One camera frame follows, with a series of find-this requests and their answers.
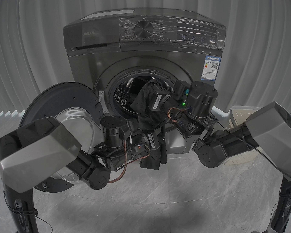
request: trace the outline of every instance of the black wire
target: black wire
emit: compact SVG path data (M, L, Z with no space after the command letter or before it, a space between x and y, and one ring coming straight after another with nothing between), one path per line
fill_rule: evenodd
M45 221L45 220L43 220L43 219L41 219L41 218L39 218L39 217L37 217L37 216L36 216L36 218L38 218L38 219L44 221L45 223L47 223L47 224L50 226L50 228L52 229L51 233L53 233L53 228L52 228L52 226L51 226L47 221Z
M229 132L219 121L218 121L218 124L222 127L222 128L224 128L224 131L226 131L226 132L228 132L229 134L232 134L233 136L235 136L238 140L240 140L240 141L242 141L242 142L244 142L241 138L239 138L238 136L236 136L235 134L233 134L232 132ZM266 160L268 160L268 162L270 163L270 164L272 164L272 166L274 167L274 168L276 168L279 172L281 172L282 174L284 174L285 176L287 176L287 177L289 177L289 178L291 178L291 176L290 175L288 175L286 172L284 172L284 171L282 171L280 168L278 168L275 164L273 164L273 162L271 161L271 160L269 160L261 151L259 151L257 148L255 148L254 146L252 146L251 144L249 144L249 143L247 143L247 142L244 142L246 145L248 145L249 147L251 147L251 148L253 148L253 149L255 149L257 152L259 152Z
M274 206L273 206L273 209L272 209L272 212L271 212L270 221L272 220L272 213L273 213L274 207L275 207L275 205L276 205L278 202L279 202L279 200L278 200L278 201L274 204Z
M103 159L108 159L108 158L118 158L118 157L120 157L120 156L123 156L123 155L125 155L129 150L130 150L130 148L128 148L125 152L123 152L122 154L119 154L119 155L116 155L116 156L114 156L114 157L109 157L111 154L113 154L114 152L116 152L116 151L119 151L120 149L116 149L116 150L114 150L114 151L112 151L110 154L108 154L107 156L108 157L100 157L100 156L98 156L98 155L95 155L95 154L93 154L95 157L97 157L97 158L103 158Z
M51 233L53 232L53 228L52 228L52 226L47 222L47 221L45 221L45 220L43 220L43 219L41 219L40 217L38 217L37 215L38 215L38 212L37 212L37 209L33 209L33 210L16 210L16 209L13 209L12 207L10 207L10 205L8 204L8 202L7 202L7 200L6 200L6 197L5 197L5 191L3 190L3 194L4 194L4 200L5 200L5 203L6 203L6 205L7 205L7 207L8 207L8 209L12 212L12 213L14 213L14 214L17 214L17 215L24 215L24 216L27 216L27 215L34 215L36 218L38 218L38 219L40 219L40 220L42 220L42 221L44 221L45 223L47 223L49 226L50 226L50 228L52 229L52 231L51 231Z

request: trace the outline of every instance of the copper braided cable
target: copper braided cable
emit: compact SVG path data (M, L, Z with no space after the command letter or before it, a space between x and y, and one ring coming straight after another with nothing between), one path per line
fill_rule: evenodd
M140 157L140 158L137 158L137 159L135 159L135 160L129 162L128 164L133 163L133 162L135 162L135 161L137 161L137 160L139 160L139 159L143 159L143 158L146 158L146 157L150 156L150 148L149 148L147 145L144 145L144 146L145 146L146 148L148 148L148 151L149 151L148 155L143 156L143 157Z
M170 119L170 121L171 121L171 122L175 122L175 123L179 123L178 121L173 120L173 119L171 118L171 116L170 116L170 111L171 111L172 109L176 109L176 110L180 110L180 111L186 111L188 108L181 109L181 108L177 108L177 107L171 107L171 108L169 109L167 116L168 116L168 118Z
M124 174L125 174L126 167L127 167L127 152L126 152L126 141L125 140L124 140L124 152L125 152L125 165L124 165L124 169L123 169L123 171L122 171L122 173L120 174L119 177L117 177L114 180L108 181L109 184L115 183L115 182L119 181L124 176Z

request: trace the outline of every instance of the barcode sticker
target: barcode sticker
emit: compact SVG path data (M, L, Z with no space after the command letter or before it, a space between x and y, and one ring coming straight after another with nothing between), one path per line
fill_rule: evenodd
M148 133L148 138L150 140L150 144L151 144L152 148L154 148L155 147L155 144L154 144L154 140L152 138L152 134L151 133Z
M157 109L159 103L160 103L160 100L161 100L162 96L161 95L158 95L157 99L156 99L156 102L153 106L153 109Z
M220 57L206 55L201 80L215 80L220 59Z

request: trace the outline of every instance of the control panel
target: control panel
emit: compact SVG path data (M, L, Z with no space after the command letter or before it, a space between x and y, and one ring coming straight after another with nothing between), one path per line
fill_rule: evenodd
M225 28L220 28L209 22L162 16L119 18L121 43L134 41L172 42L223 49L224 38Z

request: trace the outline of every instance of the control knob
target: control knob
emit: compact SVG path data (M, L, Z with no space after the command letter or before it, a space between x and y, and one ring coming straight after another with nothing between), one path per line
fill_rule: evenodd
M134 32L140 38L147 38L152 34L152 24L147 20L139 21L135 27Z

